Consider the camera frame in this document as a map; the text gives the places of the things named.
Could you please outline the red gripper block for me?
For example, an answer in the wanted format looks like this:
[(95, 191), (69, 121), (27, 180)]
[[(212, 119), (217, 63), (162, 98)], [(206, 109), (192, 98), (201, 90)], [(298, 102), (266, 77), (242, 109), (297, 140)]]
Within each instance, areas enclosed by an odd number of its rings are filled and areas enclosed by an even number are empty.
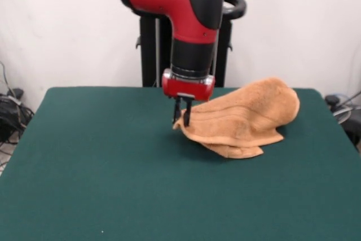
[(182, 116), (182, 97), (192, 98), (183, 99), (186, 103), (186, 110), (183, 114), (183, 123), (184, 126), (189, 126), (193, 100), (208, 101), (213, 93), (214, 85), (215, 77), (212, 75), (208, 75), (205, 79), (199, 81), (175, 77), (172, 73), (163, 73), (162, 89), (164, 94), (168, 97), (175, 98), (173, 124), (175, 124)]

